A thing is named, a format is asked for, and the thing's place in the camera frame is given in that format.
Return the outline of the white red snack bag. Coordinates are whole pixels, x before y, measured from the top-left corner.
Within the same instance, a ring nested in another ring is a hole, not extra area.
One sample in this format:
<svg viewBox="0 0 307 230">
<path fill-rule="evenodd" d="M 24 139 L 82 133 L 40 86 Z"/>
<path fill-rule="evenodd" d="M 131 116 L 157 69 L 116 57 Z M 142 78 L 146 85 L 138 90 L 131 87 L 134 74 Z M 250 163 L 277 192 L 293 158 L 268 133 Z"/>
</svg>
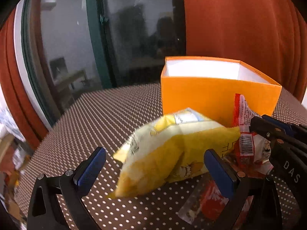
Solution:
<svg viewBox="0 0 307 230">
<path fill-rule="evenodd" d="M 273 168 L 270 141 L 250 129 L 251 120 L 259 116 L 244 95 L 235 94 L 233 125 L 239 127 L 240 137 L 234 145 L 234 167 L 252 178 L 264 178 Z"/>
</svg>

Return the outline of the large yellow chip bag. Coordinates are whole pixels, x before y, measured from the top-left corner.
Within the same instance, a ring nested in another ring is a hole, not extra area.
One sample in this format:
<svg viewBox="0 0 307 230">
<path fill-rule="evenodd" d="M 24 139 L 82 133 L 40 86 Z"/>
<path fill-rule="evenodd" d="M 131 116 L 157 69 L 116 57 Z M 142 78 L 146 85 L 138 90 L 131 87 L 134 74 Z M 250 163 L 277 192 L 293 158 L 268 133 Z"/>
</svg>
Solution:
<svg viewBox="0 0 307 230">
<path fill-rule="evenodd" d="M 239 127 L 225 127 L 190 108 L 163 115 L 135 130 L 114 153 L 122 168 L 110 197 L 137 197 L 204 174 L 205 151 L 222 156 L 239 137 Z"/>
</svg>

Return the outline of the red clear snack packet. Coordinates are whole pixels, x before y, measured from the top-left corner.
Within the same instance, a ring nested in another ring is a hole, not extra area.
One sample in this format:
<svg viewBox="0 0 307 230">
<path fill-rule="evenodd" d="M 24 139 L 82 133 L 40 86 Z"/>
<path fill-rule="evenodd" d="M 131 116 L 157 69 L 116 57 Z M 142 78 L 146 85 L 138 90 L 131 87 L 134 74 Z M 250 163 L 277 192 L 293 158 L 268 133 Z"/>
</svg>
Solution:
<svg viewBox="0 0 307 230">
<path fill-rule="evenodd" d="M 194 229 L 210 229 L 229 199 L 222 196 L 207 172 L 178 212 L 178 216 Z"/>
</svg>

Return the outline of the orange cardboard box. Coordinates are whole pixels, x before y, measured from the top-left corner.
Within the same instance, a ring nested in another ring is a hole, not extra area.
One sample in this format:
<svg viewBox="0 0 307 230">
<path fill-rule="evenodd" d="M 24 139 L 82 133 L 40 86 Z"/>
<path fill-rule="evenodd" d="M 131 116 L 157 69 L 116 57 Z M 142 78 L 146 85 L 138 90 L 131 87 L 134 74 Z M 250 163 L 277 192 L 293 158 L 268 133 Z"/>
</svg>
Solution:
<svg viewBox="0 0 307 230">
<path fill-rule="evenodd" d="M 160 83 L 164 114 L 191 108 L 226 127 L 236 94 L 259 115 L 272 115 L 281 93 L 279 83 L 245 62 L 214 57 L 166 57 Z"/>
</svg>

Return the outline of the left orange curtain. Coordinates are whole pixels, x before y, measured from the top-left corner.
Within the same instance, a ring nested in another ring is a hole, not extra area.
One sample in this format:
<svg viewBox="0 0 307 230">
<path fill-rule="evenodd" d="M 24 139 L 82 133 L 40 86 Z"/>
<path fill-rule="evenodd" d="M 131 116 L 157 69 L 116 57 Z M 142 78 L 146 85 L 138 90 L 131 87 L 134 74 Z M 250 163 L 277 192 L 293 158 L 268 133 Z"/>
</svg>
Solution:
<svg viewBox="0 0 307 230">
<path fill-rule="evenodd" d="M 48 129 L 30 103 L 18 71 L 14 49 L 15 13 L 13 9 L 1 28 L 1 87 L 15 123 L 35 151 L 47 136 Z"/>
</svg>

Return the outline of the brown polka dot tablecloth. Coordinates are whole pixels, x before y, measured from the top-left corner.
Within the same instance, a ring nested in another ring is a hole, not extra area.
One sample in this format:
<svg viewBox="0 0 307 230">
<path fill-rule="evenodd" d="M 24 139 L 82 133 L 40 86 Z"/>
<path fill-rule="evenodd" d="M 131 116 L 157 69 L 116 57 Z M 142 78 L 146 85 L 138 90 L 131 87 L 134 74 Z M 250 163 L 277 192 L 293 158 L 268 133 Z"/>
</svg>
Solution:
<svg viewBox="0 0 307 230">
<path fill-rule="evenodd" d="M 34 152 L 15 199 L 28 212 L 38 175 L 55 177 L 104 147 L 106 163 L 89 194 L 82 201 L 102 229 L 200 229 L 198 217 L 192 224 L 178 216 L 179 210 L 200 181 L 194 177 L 166 184 L 141 197 L 111 199 L 121 163 L 113 154 L 140 126 L 162 114 L 159 84 L 129 86 L 83 94 L 64 113 Z"/>
</svg>

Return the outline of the orange red curtain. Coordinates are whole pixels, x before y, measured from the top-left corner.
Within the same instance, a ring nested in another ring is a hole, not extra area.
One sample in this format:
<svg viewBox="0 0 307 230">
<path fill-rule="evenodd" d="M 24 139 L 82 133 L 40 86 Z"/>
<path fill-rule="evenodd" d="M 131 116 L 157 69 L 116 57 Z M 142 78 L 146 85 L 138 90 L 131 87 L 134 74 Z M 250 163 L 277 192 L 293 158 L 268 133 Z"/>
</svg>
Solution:
<svg viewBox="0 0 307 230">
<path fill-rule="evenodd" d="M 306 21 L 291 0 L 184 0 L 186 53 L 243 61 L 302 101 Z"/>
</svg>

